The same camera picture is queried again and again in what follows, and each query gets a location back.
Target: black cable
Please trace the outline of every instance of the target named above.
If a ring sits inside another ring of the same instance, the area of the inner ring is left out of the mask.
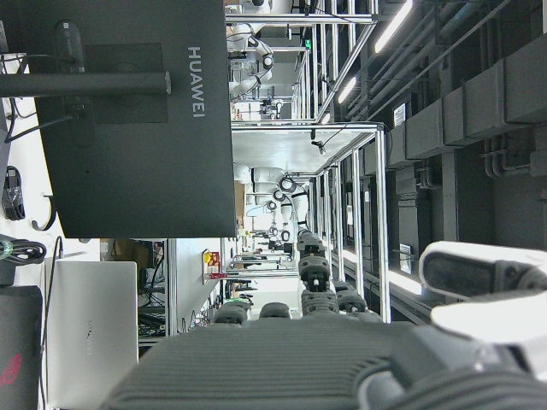
[[[47,248],[40,242],[27,241],[26,239],[13,239],[0,242],[2,252],[8,254],[3,260],[22,267],[31,264],[40,264],[44,261]]]
[[[36,115],[36,111],[26,115],[21,114],[21,112],[19,111],[19,107],[17,107],[17,102],[15,101],[15,99],[14,98],[10,98],[10,99],[14,100],[15,112],[17,113],[18,118],[25,120],[27,118],[31,118],[33,115]]]
[[[1,58],[2,58],[2,68],[3,68],[3,72],[4,72],[5,74],[7,74],[7,73],[8,73],[8,68],[6,67],[5,59],[3,58],[3,56],[2,56]],[[21,67],[21,63],[20,63],[20,64],[19,64],[19,69],[17,70],[17,72],[19,73],[19,72],[21,71],[21,69],[22,69],[22,67]],[[26,114],[26,115],[21,114],[21,112],[19,111],[19,107],[17,107],[17,102],[15,101],[14,98],[10,98],[10,99],[9,99],[10,105],[11,105],[12,102],[13,102],[13,106],[11,107],[12,118],[14,118],[14,117],[13,117],[13,115],[14,115],[14,114],[13,114],[14,108],[15,108],[15,112],[17,113],[17,116],[18,116],[19,118],[22,118],[23,120],[24,120],[24,119],[27,119],[27,118],[31,118],[33,115],[36,115],[36,111],[34,111],[33,113],[30,113],[30,114]]]
[[[45,297],[45,312],[44,312],[44,330],[42,333],[42,342],[40,344],[40,362],[43,362],[45,344],[47,343],[47,331],[48,331],[48,317],[50,314],[50,303],[51,303],[51,290],[53,289],[53,277],[55,275],[55,263],[58,258],[62,256],[62,237],[57,237],[55,240],[55,247],[53,248],[53,260],[51,262],[51,271],[50,271],[50,286],[47,286],[47,280],[44,278],[44,287],[47,288],[47,296]],[[42,402],[45,408],[45,393],[44,393],[44,381],[42,379],[42,372],[40,371],[40,394],[42,396]]]
[[[325,13],[326,15],[330,15],[330,16],[332,16],[332,17],[336,17],[336,18],[338,18],[338,19],[348,21],[348,22],[351,23],[351,24],[355,24],[353,21],[351,21],[351,20],[349,20],[349,19],[346,19],[346,18],[342,17],[341,15],[334,15],[334,14],[332,14],[332,13],[328,13],[328,12],[326,12],[325,10],[319,9],[317,6],[315,6],[315,9],[316,9],[317,11],[320,11],[321,13]]]
[[[234,34],[230,34],[229,36],[226,36],[226,41],[229,41],[230,43],[236,43],[236,42],[238,42],[238,41],[243,40],[244,38],[240,38],[240,39],[238,39],[238,40],[228,40],[228,39],[229,39],[230,37],[235,37],[235,36],[246,36],[247,34],[249,34],[249,35],[251,35],[251,36],[254,35],[253,32],[236,32],[236,33],[234,33]]]
[[[257,86],[259,86],[259,85],[261,84],[261,81],[260,81],[260,80],[262,79],[262,77],[264,77],[264,76],[265,76],[266,74],[268,74],[270,71],[272,71],[272,70],[269,69],[269,70],[263,72],[261,76],[258,75],[258,74],[260,74],[260,73],[257,73],[257,74],[251,74],[251,73],[250,73],[249,76],[253,76],[253,75],[254,75],[254,76],[256,77],[256,82],[255,82],[255,83],[253,84],[253,86],[250,87],[246,92],[244,92],[244,93],[242,93],[242,94],[239,94],[238,96],[235,96],[234,98],[232,98],[232,101],[237,100],[238,98],[244,96],[245,94],[248,94],[248,93],[252,92]]]
[[[11,107],[11,119],[9,120],[9,129],[8,129],[8,134],[6,134],[6,138],[13,134],[14,132],[14,128],[15,128],[15,99],[14,98],[10,98],[9,99],[9,106]]]
[[[162,265],[164,259],[165,259],[165,256],[162,255],[162,258],[160,259],[160,261],[157,262],[156,269],[154,269],[154,274],[152,275],[152,281],[150,282],[150,287],[151,287],[151,288],[154,287],[154,282],[156,281],[157,270],[158,270],[158,269],[160,268],[160,266]]]
[[[346,127],[347,127],[349,124],[351,124],[351,123],[348,122],[348,123],[344,126],[344,128],[339,129],[339,130],[336,131],[331,137],[329,137],[329,138],[327,139],[327,141],[325,141],[325,142],[323,143],[323,147],[325,147],[326,143],[328,143],[331,139],[333,139],[334,137],[336,137],[340,132],[342,132],[343,130],[345,130]]]
[[[6,136],[6,139],[4,139],[4,143],[5,144],[9,144],[13,141],[15,141],[16,139],[19,139],[21,137],[24,137],[26,136],[27,134],[30,134],[31,132],[35,132],[37,130],[42,130],[44,128],[47,128],[48,126],[54,126],[55,124],[59,124],[59,123],[62,123],[62,122],[66,122],[66,121],[69,121],[69,120],[73,120],[74,117],[72,115],[66,115],[64,117],[61,117],[61,118],[57,118],[55,120],[51,120],[51,121],[47,121],[45,123],[42,123],[42,124],[39,124],[37,126],[33,126],[32,128],[29,128],[23,132],[20,132],[18,134],[15,134],[15,135],[11,135],[12,132],[13,132],[13,129],[12,127],[10,126],[10,129],[11,129],[11,132],[8,132],[8,135]]]

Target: metal pole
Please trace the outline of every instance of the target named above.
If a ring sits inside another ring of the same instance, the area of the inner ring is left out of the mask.
[[[356,13],[356,0],[348,0],[348,15],[354,15]],[[351,24],[348,26],[348,49],[349,52],[353,50],[356,45],[356,25]]]
[[[309,211],[308,211],[308,229],[312,232],[315,232],[315,179],[311,179],[308,185],[308,202],[309,202]]]
[[[385,188],[385,134],[376,132],[376,191],[378,203],[378,247],[379,247],[379,291],[380,315],[386,323],[391,322],[389,253],[387,247],[387,205]]]
[[[307,51],[305,47],[270,47],[270,50],[274,53],[300,53],[302,51]]]
[[[323,186],[325,195],[323,197],[325,201],[325,237],[326,237],[326,259],[328,260],[329,269],[332,270],[332,252],[331,252],[331,190],[329,184],[329,172],[326,171],[323,174]]]
[[[344,250],[344,225],[342,221],[342,214],[344,210],[342,209],[342,173],[340,167],[342,162],[339,161],[336,163],[336,168],[334,168],[334,185],[336,186],[336,248],[338,251],[338,280],[345,281],[344,274],[344,255],[342,251]]]
[[[171,94],[169,72],[0,75],[0,97],[129,94]]]
[[[362,271],[362,229],[361,229],[361,177],[359,175],[359,149],[351,152],[353,184],[353,240],[356,253],[356,290],[364,297],[364,275]]]
[[[325,9],[325,0],[320,0],[320,8]],[[326,100],[326,69],[328,67],[328,57],[326,56],[326,26],[324,24],[320,25],[320,38],[321,38],[321,105]],[[315,119],[320,121],[317,113],[315,113]]]
[[[298,124],[285,124],[285,125],[272,125],[272,126],[233,126],[232,131],[311,131],[311,130],[334,130],[338,131],[344,129],[344,131],[355,131],[355,132],[376,132],[378,128],[374,123],[368,124],[359,124],[359,123],[348,123],[336,124],[336,123],[327,123],[327,124],[300,124],[299,120],[295,120]]]
[[[331,0],[331,14],[336,15],[338,12],[337,0]],[[332,71],[329,73],[331,81],[336,81],[338,78],[338,24],[333,23],[331,26],[332,35]]]
[[[177,314],[177,240],[167,240],[168,266],[168,335],[179,333],[179,316]]]
[[[315,197],[317,198],[317,235],[323,239],[323,207],[321,203],[321,176],[315,179]]]
[[[314,81],[314,113],[313,117],[317,115],[317,112],[319,111],[319,96],[317,95],[318,89],[317,89],[317,26],[313,26],[311,30],[311,46],[312,46],[312,70],[313,70],[313,76],[312,80]]]
[[[248,124],[271,124],[271,125],[283,125],[283,124],[293,124],[293,123],[315,123],[314,119],[302,119],[302,120],[235,120],[232,121],[233,125],[241,124],[242,126],[248,125]]]
[[[361,35],[357,39],[356,46],[351,51],[350,55],[348,56],[348,59],[345,61],[344,66],[340,70],[340,73],[338,74],[338,79],[336,80],[336,83],[331,87],[331,92],[329,92],[328,96],[326,96],[326,100],[323,102],[323,105],[321,106],[321,109],[319,110],[319,115],[315,117],[316,121],[320,121],[321,117],[325,113],[325,111],[328,109],[328,104],[331,103],[332,99],[334,98],[334,94],[336,91],[338,91],[338,88],[342,85],[342,82],[345,79],[345,76],[350,71],[351,66],[353,65],[353,62],[356,60],[356,58],[359,56],[359,53],[361,53],[363,45],[368,40],[368,37],[370,37],[370,33],[373,31],[373,26],[365,26],[362,29]]]
[[[304,54],[306,69],[304,71],[304,81],[306,84],[306,118],[311,118],[311,66],[309,64],[309,51]]]
[[[373,24],[371,15],[344,15],[334,17],[325,14],[286,14],[286,15],[226,15],[226,23],[260,23],[265,26],[300,26],[312,27],[314,24]]]
[[[379,15],[378,0],[370,0],[370,14]]]

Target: light fixture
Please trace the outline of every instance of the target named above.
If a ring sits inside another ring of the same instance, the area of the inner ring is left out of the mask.
[[[311,144],[312,144],[312,145],[315,145],[317,148],[319,148],[319,153],[320,153],[321,155],[325,155],[325,154],[326,154],[325,144],[323,144],[322,141],[312,141]]]
[[[326,113],[323,119],[321,120],[321,124],[326,124],[330,120],[331,120],[331,113]]]
[[[401,26],[401,24],[403,24],[404,19],[406,19],[409,15],[410,10],[412,9],[412,3],[413,0],[407,0],[403,4],[395,17],[393,17],[390,25],[385,29],[384,32],[382,32],[382,35],[379,36],[378,41],[374,45],[374,52],[379,53],[385,47],[387,42],[390,41],[390,38],[393,37],[393,34],[395,34],[397,29]]]
[[[415,295],[419,296],[423,291],[420,282],[413,280],[407,275],[402,275],[393,271],[387,271],[387,277],[392,284],[403,288],[410,293],[414,293]]]
[[[355,87],[357,84],[357,77],[352,78],[350,81],[348,81],[348,84],[345,85],[344,89],[342,90],[342,93],[338,96],[338,103],[343,103],[345,98],[350,94],[351,90],[353,90],[353,87]]]

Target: silver laptop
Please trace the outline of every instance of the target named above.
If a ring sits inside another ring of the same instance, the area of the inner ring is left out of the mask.
[[[137,265],[58,261],[48,322],[48,403],[97,409],[138,362]]]

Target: ceiling pipe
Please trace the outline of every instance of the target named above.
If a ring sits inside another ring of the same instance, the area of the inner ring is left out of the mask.
[[[483,3],[467,3],[465,4],[455,15],[452,17],[440,30],[439,37],[448,38],[461,24],[463,24],[469,17],[471,17]],[[406,63],[397,73],[397,79],[392,79],[387,85],[385,85],[382,90],[373,98],[371,98],[367,107],[362,109],[356,118],[361,118],[366,112],[377,105],[379,105],[382,100],[401,82],[401,78],[410,73],[412,70],[417,68],[420,63],[434,50],[437,46],[435,38],[429,41],[424,47],[416,54],[408,63]]]
[[[439,19],[441,21],[446,21],[461,5],[458,3],[448,3],[446,4],[439,13]],[[435,29],[435,21],[430,21],[426,26],[422,27],[423,24],[426,23],[427,20],[429,20],[434,13],[434,9],[431,10],[416,26],[416,28],[409,34],[409,37],[412,38],[418,29],[421,30],[421,32],[418,34],[418,37],[416,37],[412,42],[406,47],[402,52],[397,52],[392,55],[382,66],[382,68],[374,75],[372,81],[376,81],[379,79],[380,76],[385,77],[387,79],[393,78],[393,74],[396,72],[397,69],[408,59],[409,55],[413,52],[415,52],[416,49],[420,48],[420,45],[426,38],[430,38],[432,36],[432,32]],[[371,96],[375,92],[379,90],[379,88],[385,84],[385,82],[382,82],[385,80],[378,80],[376,84],[370,89],[368,95]],[[359,103],[347,114],[347,117],[351,117],[353,114],[357,112],[357,110],[361,109],[363,104],[367,102],[367,98],[363,98],[362,96],[359,96]]]
[[[472,36],[477,30],[479,30],[487,21],[493,19],[505,6],[511,3],[512,0],[503,0],[497,7],[495,7],[486,17],[481,21],[475,24],[471,29],[469,29],[463,36],[457,39],[449,48],[437,56],[432,62],[430,62],[427,67],[422,69],[418,74],[416,74],[407,84],[403,85],[399,91],[397,91],[392,97],[385,101],[379,108],[376,109],[372,114],[367,116],[367,120],[372,119],[378,115],[383,109],[385,109],[389,104],[393,103],[396,98],[399,98],[406,90],[408,90],[413,84],[418,81],[425,73],[428,73],[433,67],[436,67],[446,56],[448,56],[456,47],[459,47],[465,40]]]
[[[356,58],[361,54],[362,47],[367,42],[373,29],[374,29],[374,25],[363,27],[361,34],[359,35],[359,38],[357,39],[356,46],[351,51],[350,55],[348,56],[348,59],[345,61],[344,66],[342,67],[342,69],[340,70],[340,73],[338,74],[338,78],[336,82],[334,83],[334,85],[331,85],[331,90],[326,96],[325,101],[323,101],[321,105],[321,109],[319,110],[319,114],[315,117],[316,122],[321,121],[321,118],[323,118],[323,114],[325,114],[326,110],[328,109],[329,104],[334,98],[334,94],[336,94],[336,92],[338,91],[342,83],[344,82],[345,76],[350,71],[351,66],[353,65]]]

